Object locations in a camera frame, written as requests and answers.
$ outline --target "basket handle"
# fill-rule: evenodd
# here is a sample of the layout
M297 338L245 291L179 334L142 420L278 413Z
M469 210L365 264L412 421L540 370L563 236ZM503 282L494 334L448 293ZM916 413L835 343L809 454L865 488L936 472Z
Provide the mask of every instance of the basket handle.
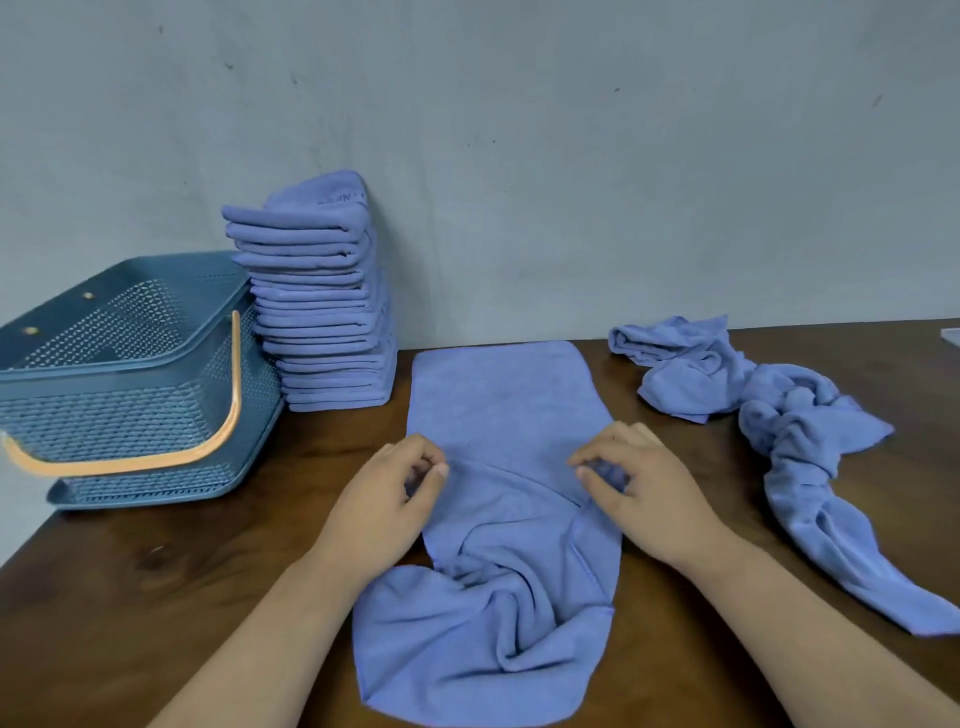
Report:
M159 452L155 455L138 455L136 457L118 457L112 460L80 460L73 463L52 463L39 460L26 452L10 436L4 434L3 444L14 465L27 473L43 475L45 477L82 477L85 475L116 475L118 473L135 473L136 471L152 470L154 468L173 468L177 465L187 465L207 457L223 443L225 443L240 419L241 373L240 348L240 313L233 311L230 314L230 410L227 418L220 425L220 429L206 441L193 448L177 450L176 452Z

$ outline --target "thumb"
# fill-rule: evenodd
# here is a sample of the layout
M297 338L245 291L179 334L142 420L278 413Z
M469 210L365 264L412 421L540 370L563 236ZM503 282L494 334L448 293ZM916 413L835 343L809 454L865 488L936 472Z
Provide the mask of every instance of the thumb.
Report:
M620 526L620 530L623 530L626 520L625 508L630 497L617 493L610 483L585 465L579 466L575 473L583 484L584 490L596 501L600 509Z
M403 512L407 518L415 522L418 531L423 529L430 514L433 513L433 506L444 489L449 472L450 466L446 463L433 466L423 477L417 492L403 506Z

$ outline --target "crumpled towel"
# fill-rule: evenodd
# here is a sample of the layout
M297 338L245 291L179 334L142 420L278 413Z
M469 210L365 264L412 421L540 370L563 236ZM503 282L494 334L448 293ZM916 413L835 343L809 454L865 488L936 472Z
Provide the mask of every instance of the crumpled towel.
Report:
M740 408L740 430L770 457L764 490L797 546L845 590L914 635L960 633L960 610L921 589L879 551L870 521L833 493L840 456L894 429L841 396L825 376L791 364L757 366L733 349L727 317L617 327L610 349L653 368L637 391L660 412L703 423Z
M611 421L568 342L418 354L407 432L450 475L423 540L353 610L363 702L428 726L535 726L583 700L620 533L565 461Z
M281 189L267 198L263 209L224 205L221 212L225 220L240 225L343 234L342 240L330 242L356 240L370 224L367 192L360 175L352 170L332 172Z

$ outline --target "wooden table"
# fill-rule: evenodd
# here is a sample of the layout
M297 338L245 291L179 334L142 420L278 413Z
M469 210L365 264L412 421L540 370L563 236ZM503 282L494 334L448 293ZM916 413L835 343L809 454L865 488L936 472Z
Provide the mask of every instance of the wooden table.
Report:
M844 459L834 486L873 520L883 552L960 603L960 349L905 322L735 331L760 362L832 377L896 425ZM812 567L774 521L767 467L734 417L697 426L636 397L643 370L599 341L577 346L619 420L642 420L693 471L720 517L955 699L960 638L911 637ZM216 500L56 515L0 570L0 725L143 726L301 556L345 483L405 433L413 352L391 402L286 413L248 482ZM428 563L422 544L408 561ZM759 671L680 576L624 545L607 651L571 726L788 725ZM397 725L359 701L349 626L302 725Z

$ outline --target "basket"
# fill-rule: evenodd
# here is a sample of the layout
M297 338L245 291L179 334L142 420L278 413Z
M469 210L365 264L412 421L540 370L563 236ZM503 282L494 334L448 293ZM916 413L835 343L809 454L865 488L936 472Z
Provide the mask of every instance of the basket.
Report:
M282 408L228 252L137 257L0 328L11 460L84 509L219 496Z

